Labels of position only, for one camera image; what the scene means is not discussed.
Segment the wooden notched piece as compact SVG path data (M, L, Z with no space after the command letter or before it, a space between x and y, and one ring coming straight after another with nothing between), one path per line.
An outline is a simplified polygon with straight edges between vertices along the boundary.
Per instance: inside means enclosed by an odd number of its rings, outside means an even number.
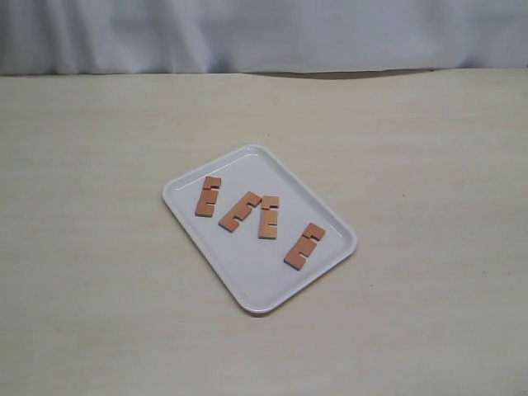
M300 271L324 235L325 229L313 223L308 224L298 241L285 255L284 263Z
M278 209L280 198L278 196L263 196L261 202L261 218L258 237L260 239L275 240L277 238Z
M195 216L207 218L213 216L221 183L220 177L205 178L200 198L196 204Z
M233 233L240 223L244 221L262 201L262 198L248 191L219 221L219 226Z

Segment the white backdrop curtain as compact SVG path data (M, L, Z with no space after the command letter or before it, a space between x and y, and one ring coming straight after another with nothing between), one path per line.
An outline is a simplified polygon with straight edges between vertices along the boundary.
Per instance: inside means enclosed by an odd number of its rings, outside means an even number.
M4 1L1 72L326 73L527 64L524 1Z

